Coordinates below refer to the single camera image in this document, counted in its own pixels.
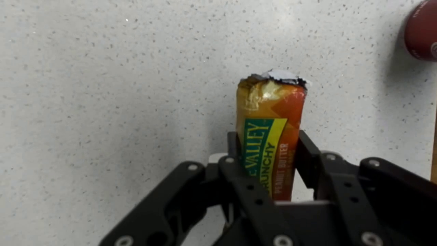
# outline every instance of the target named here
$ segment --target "snack bar wrapper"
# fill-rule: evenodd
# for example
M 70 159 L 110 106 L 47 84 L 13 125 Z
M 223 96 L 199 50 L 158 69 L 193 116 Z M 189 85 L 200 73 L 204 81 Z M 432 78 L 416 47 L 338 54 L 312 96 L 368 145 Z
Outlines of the snack bar wrapper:
M 251 75 L 238 85 L 241 163 L 275 201 L 291 200 L 305 97 L 307 82 L 286 71 Z

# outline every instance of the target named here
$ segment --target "white countertop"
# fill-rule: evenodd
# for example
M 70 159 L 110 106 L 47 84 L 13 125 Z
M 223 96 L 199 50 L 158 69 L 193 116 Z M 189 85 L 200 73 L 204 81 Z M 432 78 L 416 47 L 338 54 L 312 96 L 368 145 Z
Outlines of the white countertop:
M 98 245 L 178 163 L 226 151 L 237 82 L 270 69 L 313 82 L 322 149 L 428 178 L 436 66 L 397 48 L 417 4 L 0 0 L 2 245 Z

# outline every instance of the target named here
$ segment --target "red object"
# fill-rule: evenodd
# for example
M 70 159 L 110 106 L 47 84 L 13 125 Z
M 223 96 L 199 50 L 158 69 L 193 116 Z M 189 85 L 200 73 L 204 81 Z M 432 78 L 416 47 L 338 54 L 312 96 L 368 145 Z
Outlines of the red object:
M 405 43 L 414 58 L 437 62 L 437 0 L 427 0 L 414 10 L 406 25 Z

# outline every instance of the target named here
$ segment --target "white speckled wall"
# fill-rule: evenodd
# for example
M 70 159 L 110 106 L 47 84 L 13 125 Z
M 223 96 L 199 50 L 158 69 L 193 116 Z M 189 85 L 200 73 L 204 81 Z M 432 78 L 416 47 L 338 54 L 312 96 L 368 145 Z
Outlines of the white speckled wall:
M 313 82 L 322 149 L 428 178 L 436 66 L 397 44 L 417 4 L 0 0 L 2 245 L 98 245 L 180 162 L 226 151 L 238 80 L 270 69 Z

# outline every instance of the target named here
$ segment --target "bolt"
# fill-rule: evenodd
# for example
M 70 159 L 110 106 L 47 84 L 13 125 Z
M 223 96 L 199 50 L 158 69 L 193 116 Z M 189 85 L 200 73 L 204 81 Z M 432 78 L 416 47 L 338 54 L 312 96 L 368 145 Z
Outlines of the bolt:
M 197 166 L 197 164 L 192 164 L 192 166 L 189 166 L 189 170 L 190 171 L 197 171 L 200 167 Z
M 382 163 L 379 160 L 371 159 L 369 164 L 373 167 L 380 167 Z
M 234 163 L 235 160 L 233 157 L 226 159 L 227 163 Z
M 371 231 L 367 231 L 361 235 L 361 241 L 367 245 L 367 246 L 384 246 L 383 239 Z
M 133 246 L 134 245 L 134 238 L 130 235 L 121 237 L 117 242 L 115 246 Z
M 293 246 L 293 241 L 286 235 L 278 235 L 274 239 L 274 246 Z
M 331 162 L 335 162 L 335 160 L 338 159 L 338 156 L 337 156 L 337 155 L 332 155 L 332 153 L 327 155 L 326 157 L 327 157 L 328 160 L 331 160 Z

